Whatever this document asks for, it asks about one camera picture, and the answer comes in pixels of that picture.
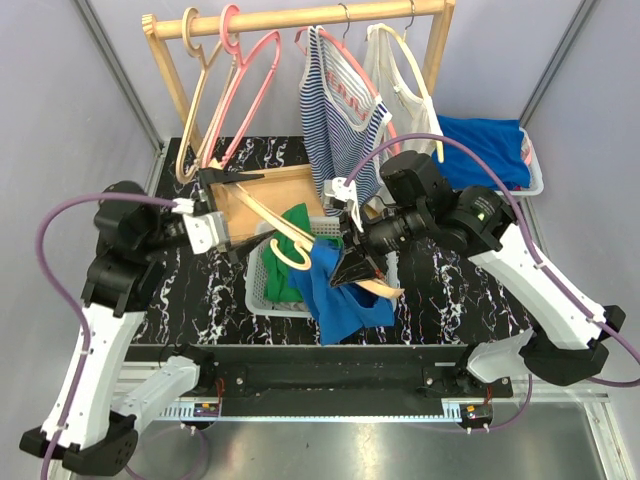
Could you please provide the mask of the blue tank top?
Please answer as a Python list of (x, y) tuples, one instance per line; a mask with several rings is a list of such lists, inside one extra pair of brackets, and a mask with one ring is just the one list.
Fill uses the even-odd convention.
[(394, 308), (390, 300), (356, 284), (330, 286), (342, 250), (329, 239), (318, 239), (311, 251), (311, 268), (291, 269), (289, 286), (297, 289), (320, 332), (321, 345), (334, 345), (362, 328), (392, 327)]

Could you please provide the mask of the cream wooden hanger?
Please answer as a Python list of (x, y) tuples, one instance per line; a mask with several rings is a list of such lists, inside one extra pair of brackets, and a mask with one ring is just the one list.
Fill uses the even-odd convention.
[[(311, 268), (312, 262), (309, 254), (311, 253), (315, 240), (311, 234), (304, 232), (289, 221), (283, 219), (280, 215), (275, 214), (239, 184), (232, 184), (227, 187), (227, 190), (277, 231), (289, 238), (294, 243), (294, 248), (301, 255), (303, 262), (295, 263), (288, 259), (278, 250), (277, 242), (272, 240), (270, 246), (277, 258), (296, 270), (306, 271)], [(393, 288), (380, 279), (359, 280), (356, 281), (355, 284), (379, 297), (387, 299), (396, 299), (404, 293), (402, 288)]]

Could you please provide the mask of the green tank top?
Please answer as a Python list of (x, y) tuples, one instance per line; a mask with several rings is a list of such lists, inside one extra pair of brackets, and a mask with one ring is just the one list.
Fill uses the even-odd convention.
[[(282, 214), (282, 218), (289, 221), (307, 233), (311, 232), (309, 213), (305, 203), (297, 204)], [(275, 231), (273, 239), (277, 241), (280, 252), (296, 263), (302, 262), (302, 257), (294, 248), (294, 242), (279, 231)], [(265, 267), (267, 280), (264, 296), (274, 303), (302, 302), (299, 290), (289, 286), (289, 266), (282, 262), (267, 245), (261, 255)]]

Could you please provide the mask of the blue white striped top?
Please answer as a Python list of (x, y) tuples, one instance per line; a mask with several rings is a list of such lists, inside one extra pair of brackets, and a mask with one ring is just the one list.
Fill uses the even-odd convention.
[(359, 205), (381, 189), (379, 162), (357, 165), (377, 148), (392, 115), (364, 68), (323, 27), (309, 26), (299, 83), (301, 126), (318, 193), (325, 180), (355, 173)]

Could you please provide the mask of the beige wooden hanger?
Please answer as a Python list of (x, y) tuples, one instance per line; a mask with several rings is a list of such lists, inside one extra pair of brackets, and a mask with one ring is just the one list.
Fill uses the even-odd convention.
[(223, 51), (222, 42), (219, 41), (211, 54), (207, 56), (203, 46), (201, 44), (196, 45), (193, 42), (190, 28), (193, 21), (198, 17), (199, 10), (196, 7), (189, 7), (184, 11), (181, 20), (181, 35), (184, 48), (189, 56), (198, 60), (200, 65), (200, 76), (194, 90), (187, 119), (184, 123), (184, 131), (175, 164), (175, 177), (182, 185), (189, 183), (195, 177), (196, 172), (203, 164), (205, 147), (214, 139), (214, 129), (221, 124), (224, 96), (230, 89), (232, 76), (237, 70), (237, 61), (232, 60), (222, 93), (210, 120), (209, 126), (207, 127), (204, 138), (200, 142), (199, 147), (194, 146), (192, 142), (192, 134), (195, 132), (195, 127), (197, 126), (197, 113), (203, 92), (206, 87), (209, 74), (212, 71), (212, 67), (220, 53)]

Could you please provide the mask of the grey tank top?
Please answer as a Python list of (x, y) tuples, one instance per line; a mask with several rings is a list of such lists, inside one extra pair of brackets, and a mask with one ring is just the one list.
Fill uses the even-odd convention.
[(309, 314), (304, 302), (274, 302), (273, 310), (291, 317), (307, 317)]

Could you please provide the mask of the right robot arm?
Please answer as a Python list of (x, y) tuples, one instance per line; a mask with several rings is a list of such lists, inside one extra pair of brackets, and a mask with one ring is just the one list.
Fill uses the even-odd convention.
[(324, 203), (343, 212), (345, 250), (332, 285), (374, 283), (380, 294), (384, 257), (429, 238), (498, 280), (536, 321), (513, 337), (468, 347), (453, 374), (460, 393), (476, 396), (501, 377), (522, 374), (556, 386), (605, 382), (604, 342), (619, 332), (625, 313), (567, 280), (533, 243), (516, 203), (484, 186), (453, 190), (431, 157), (415, 151), (387, 160), (380, 176), (393, 202), (373, 220), (362, 218), (354, 183), (324, 183)]

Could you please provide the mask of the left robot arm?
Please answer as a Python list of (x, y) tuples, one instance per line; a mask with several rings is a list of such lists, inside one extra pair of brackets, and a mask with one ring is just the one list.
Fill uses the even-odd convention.
[[(164, 276), (155, 253), (188, 246), (201, 254), (227, 245), (225, 216), (209, 187), (260, 177), (205, 168), (198, 174), (205, 191), (197, 200), (157, 198), (133, 181), (120, 181), (100, 193), (67, 200), (42, 220), (36, 234), (38, 263), (80, 322), (57, 400), (43, 424), (26, 431), (19, 444), (42, 459), (43, 478), (53, 460), (81, 476), (116, 475), (127, 467), (139, 436), (176, 399), (223, 391), (213, 354), (183, 344), (132, 393), (113, 396), (133, 335)], [(44, 237), (57, 216), (89, 202), (98, 205), (94, 224), (99, 237), (81, 298), (75, 300), (46, 260)]]

